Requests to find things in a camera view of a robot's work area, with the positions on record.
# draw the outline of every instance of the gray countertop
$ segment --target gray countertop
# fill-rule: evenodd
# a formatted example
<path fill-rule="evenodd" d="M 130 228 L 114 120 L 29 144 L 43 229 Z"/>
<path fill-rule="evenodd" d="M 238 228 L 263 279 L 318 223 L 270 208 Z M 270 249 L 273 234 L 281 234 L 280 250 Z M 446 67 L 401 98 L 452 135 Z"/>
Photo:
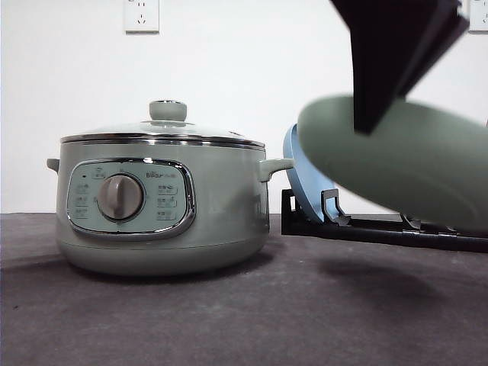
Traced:
<path fill-rule="evenodd" d="M 2 365 L 487 365 L 488 255 L 280 234 L 231 268 L 67 264 L 54 215 L 2 215 Z"/>

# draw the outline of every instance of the wall socket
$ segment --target wall socket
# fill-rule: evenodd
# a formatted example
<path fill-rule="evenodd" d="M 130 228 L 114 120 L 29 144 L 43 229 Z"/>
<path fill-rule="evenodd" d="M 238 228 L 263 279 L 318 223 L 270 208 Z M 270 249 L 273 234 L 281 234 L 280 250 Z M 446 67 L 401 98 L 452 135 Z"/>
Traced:
<path fill-rule="evenodd" d="M 470 0 L 470 32 L 488 32 L 488 0 Z"/>
<path fill-rule="evenodd" d="M 159 33 L 159 0 L 124 0 L 127 34 Z"/>

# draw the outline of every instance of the chrome trim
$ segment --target chrome trim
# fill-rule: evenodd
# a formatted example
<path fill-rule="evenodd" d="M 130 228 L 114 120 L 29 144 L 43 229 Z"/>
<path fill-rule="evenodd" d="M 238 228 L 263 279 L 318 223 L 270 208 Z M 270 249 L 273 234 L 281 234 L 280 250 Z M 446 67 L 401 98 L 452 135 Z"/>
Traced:
<path fill-rule="evenodd" d="M 180 101 L 173 101 L 171 99 L 163 99 L 161 101 L 152 101 L 151 103 L 174 103 L 174 104 L 184 104 Z"/>
<path fill-rule="evenodd" d="M 142 143 L 146 145 L 184 145 L 184 146 L 213 146 L 213 147 L 229 147 L 234 149 L 250 149 L 265 151 L 265 145 L 253 146 L 242 145 L 238 143 L 212 143 L 207 141 L 184 141 L 184 140 L 156 140 L 156 139 L 126 139 L 126 140 L 76 140 L 65 143 L 81 144 L 81 145 L 129 145 L 131 143 Z"/>
<path fill-rule="evenodd" d="M 186 135 L 186 134 L 151 134 L 151 133 L 91 133 L 65 136 L 61 143 L 73 143 L 78 141 L 106 141 L 106 140 L 157 140 L 157 141 L 182 141 L 182 142 L 200 142 L 200 143 L 227 143 L 246 146 L 265 147 L 264 143 L 258 141 L 238 139 L 234 137 L 218 137 L 203 135 Z"/>
<path fill-rule="evenodd" d="M 103 162 L 138 162 L 144 164 L 170 165 L 173 168 L 179 170 L 180 173 L 183 175 L 183 181 L 185 182 L 185 194 L 186 194 L 186 201 L 187 201 L 186 211 L 182 219 L 179 220 L 176 224 L 170 227 L 166 227 L 165 229 L 152 230 L 146 232 L 113 233 L 113 232 L 106 232 L 106 231 L 89 230 L 76 225 L 72 221 L 68 210 L 69 189 L 71 188 L 71 180 L 73 177 L 73 172 L 80 165 L 98 164 Z M 195 200 L 194 183 L 193 183 L 193 178 L 191 177 L 190 170 L 186 166 L 184 166 L 180 162 L 176 162 L 175 160 L 160 160 L 160 159 L 152 159 L 149 157 L 143 159 L 119 157 L 119 158 L 85 160 L 83 162 L 79 162 L 78 164 L 76 164 L 76 166 L 72 169 L 69 176 L 68 191 L 66 192 L 66 216 L 68 217 L 68 221 L 71 224 L 71 227 L 79 233 L 83 233 L 90 236 L 96 236 L 103 239 L 121 240 L 121 241 L 136 241 L 141 239 L 143 240 L 167 239 L 183 233 L 188 227 L 190 227 L 190 225 L 193 223 L 195 219 L 196 214 L 197 214 L 197 203 Z"/>

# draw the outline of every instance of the control dial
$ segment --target control dial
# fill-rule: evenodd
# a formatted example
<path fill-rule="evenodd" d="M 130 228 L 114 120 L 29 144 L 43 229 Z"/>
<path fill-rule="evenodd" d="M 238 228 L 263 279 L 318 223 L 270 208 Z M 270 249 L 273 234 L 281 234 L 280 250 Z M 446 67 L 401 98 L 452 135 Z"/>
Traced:
<path fill-rule="evenodd" d="M 140 184 L 127 175 L 112 175 L 105 179 L 97 195 L 98 208 L 113 220 L 133 216 L 143 204 Z"/>

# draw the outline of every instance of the black rack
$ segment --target black rack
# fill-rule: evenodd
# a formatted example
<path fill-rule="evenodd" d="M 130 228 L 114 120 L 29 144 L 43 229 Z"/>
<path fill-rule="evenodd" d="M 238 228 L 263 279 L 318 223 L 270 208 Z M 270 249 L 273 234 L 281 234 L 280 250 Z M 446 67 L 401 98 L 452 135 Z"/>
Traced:
<path fill-rule="evenodd" d="M 326 202 L 334 199 L 339 212 L 332 217 Z M 375 220 L 346 215 L 339 206 L 339 190 L 322 191 L 324 223 L 314 223 L 301 209 L 291 189 L 281 192 L 281 233 L 292 236 L 315 236 L 324 239 L 379 242 L 394 246 L 410 246 L 464 252 L 488 253 L 488 233 L 466 233 L 453 228 L 424 223 L 407 215 L 392 220 Z"/>

